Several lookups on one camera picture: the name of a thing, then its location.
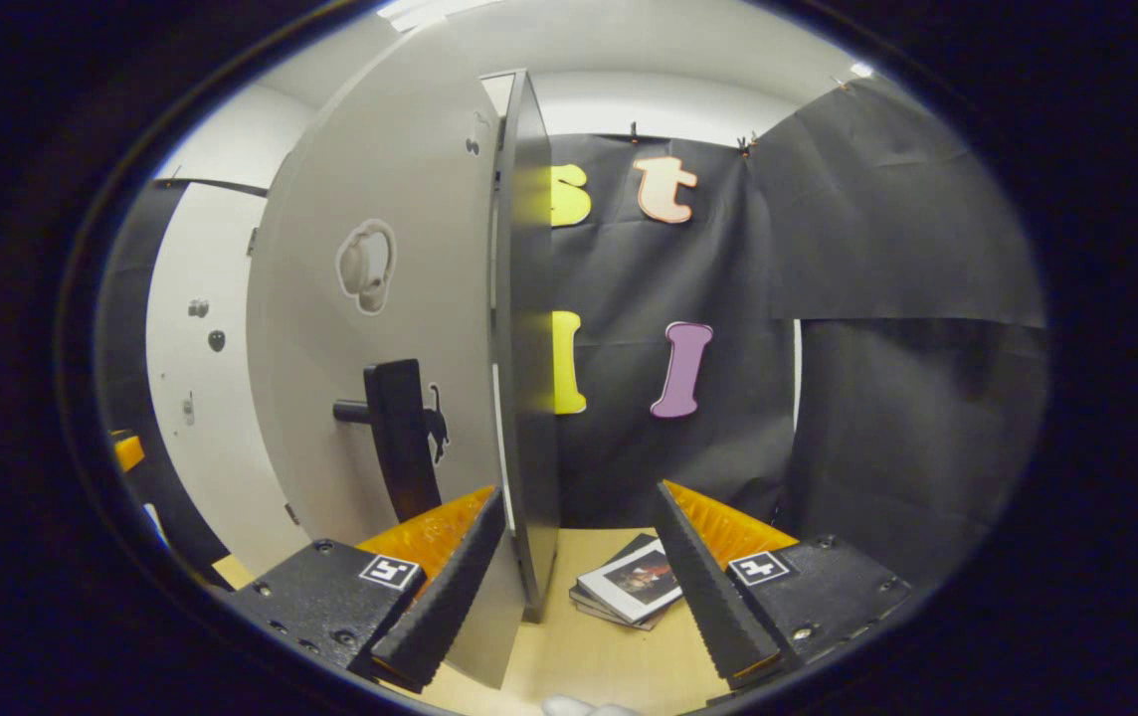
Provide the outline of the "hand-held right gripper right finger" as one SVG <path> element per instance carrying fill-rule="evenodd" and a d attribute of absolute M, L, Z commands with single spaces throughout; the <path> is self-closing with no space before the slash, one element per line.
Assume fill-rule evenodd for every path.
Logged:
<path fill-rule="evenodd" d="M 669 480 L 657 485 L 653 526 L 732 690 L 846 651 L 913 595 L 909 582 L 842 536 L 797 540 Z"/>

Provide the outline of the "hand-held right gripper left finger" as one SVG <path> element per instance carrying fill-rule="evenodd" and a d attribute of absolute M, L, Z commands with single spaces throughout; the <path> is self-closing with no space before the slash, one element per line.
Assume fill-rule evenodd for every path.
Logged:
<path fill-rule="evenodd" d="M 225 596 L 247 622 L 358 678 L 432 683 L 505 533 L 484 486 L 361 541 L 315 540 Z"/>

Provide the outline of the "dark booklet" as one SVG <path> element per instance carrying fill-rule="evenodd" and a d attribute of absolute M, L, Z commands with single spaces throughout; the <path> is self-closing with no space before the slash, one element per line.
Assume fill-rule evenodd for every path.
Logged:
<path fill-rule="evenodd" d="M 607 559 L 604 565 L 615 562 L 616 559 L 627 557 L 632 552 L 636 552 L 636 550 L 642 548 L 648 548 L 648 544 L 655 543 L 655 535 L 638 534 L 637 536 L 634 536 L 633 540 L 628 541 L 628 543 L 625 544 L 618 553 L 610 559 Z M 615 614 L 613 609 L 607 607 L 604 603 L 601 603 L 600 600 L 588 593 L 587 590 L 582 589 L 582 586 L 578 586 L 577 584 L 575 584 L 572 589 L 569 589 L 569 596 L 574 600 L 575 608 L 577 608 L 579 612 L 601 618 L 601 620 L 615 623 L 615 625 L 635 629 L 653 629 L 655 624 L 663 618 L 663 615 L 667 614 L 670 608 L 670 606 L 663 606 L 654 614 L 648 616 L 645 620 L 629 623 L 625 622 L 622 617 Z"/>

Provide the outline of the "large ceiling light panel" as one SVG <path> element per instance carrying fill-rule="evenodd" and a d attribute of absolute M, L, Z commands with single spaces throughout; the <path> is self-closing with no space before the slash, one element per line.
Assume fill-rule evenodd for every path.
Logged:
<path fill-rule="evenodd" d="M 432 22 L 446 19 L 451 15 L 469 13 L 483 6 L 501 3 L 502 0 L 391 0 L 379 6 L 376 14 L 390 23 L 399 33 L 410 32 Z"/>

